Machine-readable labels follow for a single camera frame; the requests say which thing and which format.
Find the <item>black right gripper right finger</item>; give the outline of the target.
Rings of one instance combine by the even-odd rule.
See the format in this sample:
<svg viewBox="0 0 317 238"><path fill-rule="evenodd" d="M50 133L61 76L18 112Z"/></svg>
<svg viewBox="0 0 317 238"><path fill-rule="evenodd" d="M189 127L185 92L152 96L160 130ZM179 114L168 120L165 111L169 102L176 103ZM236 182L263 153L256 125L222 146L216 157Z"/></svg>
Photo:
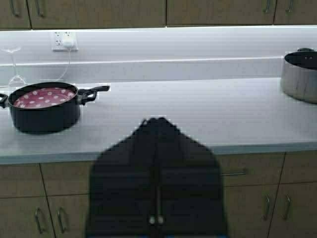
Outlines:
<svg viewBox="0 0 317 238"><path fill-rule="evenodd" d="M208 147L159 118L157 201L163 238L226 238L220 165Z"/></svg>

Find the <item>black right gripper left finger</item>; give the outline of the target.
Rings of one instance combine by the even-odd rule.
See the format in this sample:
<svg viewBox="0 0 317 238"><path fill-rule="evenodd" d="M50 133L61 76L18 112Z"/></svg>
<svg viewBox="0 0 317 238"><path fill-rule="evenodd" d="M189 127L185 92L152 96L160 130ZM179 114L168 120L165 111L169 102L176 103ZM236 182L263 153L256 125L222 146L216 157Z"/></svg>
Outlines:
<svg viewBox="0 0 317 238"><path fill-rule="evenodd" d="M154 214L151 166L156 119L103 151L89 177L87 238L149 238Z"/></svg>

